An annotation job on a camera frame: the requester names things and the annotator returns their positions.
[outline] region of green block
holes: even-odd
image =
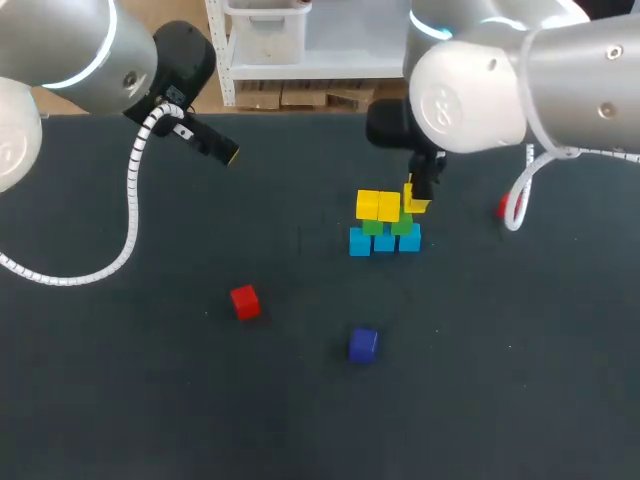
[[[378,220],[363,220],[362,233],[365,235],[382,235],[383,226],[382,222]]]
[[[400,220],[398,223],[391,224],[392,235],[409,235],[413,229],[413,215],[405,213],[404,209],[400,211]]]

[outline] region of blue block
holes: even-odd
[[[398,244],[398,251],[404,253],[415,253],[420,251],[422,245],[422,233],[420,224],[414,223],[409,235],[402,235]]]
[[[378,332],[367,328],[356,328],[349,342],[349,361],[367,364],[376,359],[378,351]]]
[[[349,255],[352,257],[371,255],[371,235],[365,235],[360,227],[349,230]]]
[[[382,235],[373,237],[373,251],[392,253],[396,251],[396,236],[391,235],[391,227],[389,225],[384,226]]]

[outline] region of toy block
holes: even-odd
[[[358,220],[378,220],[380,192],[358,190],[356,200],[356,218]]]
[[[378,220],[396,223],[400,220],[400,200],[402,195],[396,192],[380,192]]]
[[[404,209],[400,210],[400,220],[391,224],[392,235],[409,235],[413,228],[413,215],[406,213]]]
[[[507,211],[507,202],[509,201],[509,194],[511,192],[507,193],[504,197],[502,197],[502,200],[500,200],[500,205],[498,205],[498,208],[496,208],[496,217],[498,217],[500,220],[504,220],[504,215]],[[522,203],[522,194],[520,194],[520,196],[518,197],[518,201],[516,202],[516,211],[515,214],[518,215],[518,212],[520,211],[520,204]]]
[[[416,200],[413,198],[411,183],[404,184],[404,211],[407,213],[426,213],[431,200]]]
[[[368,364],[376,359],[378,351],[378,332],[367,328],[356,328],[349,342],[349,361]]]
[[[396,237],[391,234],[391,229],[388,225],[384,226],[384,231],[381,235],[373,237],[373,251],[391,253],[396,251]]]
[[[382,235],[384,223],[378,220],[363,220],[362,231],[365,235]]]
[[[409,235],[402,235],[398,242],[398,251],[403,253],[415,253],[420,251],[422,244],[422,233],[420,224],[414,223]]]
[[[236,309],[238,320],[249,320],[260,315],[260,302],[251,285],[232,290],[231,300]]]
[[[359,227],[353,227],[349,230],[349,255],[352,257],[371,255],[371,236],[365,235]]]

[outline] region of yellow block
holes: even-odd
[[[402,195],[396,192],[380,192],[378,220],[380,222],[397,223],[400,220],[400,200]]]
[[[431,200],[414,200],[411,194],[412,188],[410,183],[404,184],[404,211],[406,213],[426,213]]]
[[[358,190],[356,201],[356,218],[358,220],[377,220],[380,192]]]

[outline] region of cable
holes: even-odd
[[[129,157],[129,171],[127,174],[127,202],[129,207],[129,227],[127,229],[127,239],[124,247],[120,252],[120,255],[108,266],[102,270],[92,273],[91,275],[84,275],[82,277],[50,277],[48,275],[42,275],[40,273],[33,272],[28,268],[11,260],[5,254],[0,252],[0,265],[7,268],[16,275],[20,275],[32,282],[41,283],[44,285],[51,285],[55,287],[74,287],[77,285],[87,285],[89,283],[95,283],[103,280],[115,272],[120,270],[122,266],[129,260],[133,249],[136,245],[138,238],[138,172],[140,170],[140,160],[142,159],[142,153],[147,145],[147,140],[151,131],[165,115],[171,115],[172,117],[183,119],[184,112],[176,105],[163,103],[159,107],[155,108],[146,120],[143,122],[142,127],[138,131],[138,138],[136,139],[133,149],[131,150],[131,156]]]
[[[636,2],[638,9],[640,9],[640,0]],[[620,158],[628,160],[630,162],[639,163],[640,155],[630,153],[618,153],[610,152],[606,150],[591,150],[586,148],[575,147],[558,147],[555,145],[551,137],[547,134],[538,110],[533,100],[531,88],[529,85],[529,55],[531,53],[531,47],[535,40],[536,35],[541,30],[534,30],[530,32],[525,38],[522,49],[520,52],[520,63],[518,65],[518,80],[520,89],[520,101],[527,117],[527,121],[537,140],[546,149],[546,152],[533,160],[535,156],[533,145],[527,145],[527,167],[520,174],[515,184],[509,192],[509,198],[507,199],[507,206],[504,212],[504,224],[505,226],[515,232],[520,229],[524,221],[524,217],[529,205],[529,197],[531,195],[531,186],[533,184],[533,177],[543,167],[548,165],[557,159],[570,159],[578,158],[583,153],[594,153],[598,155],[605,155],[609,157]]]

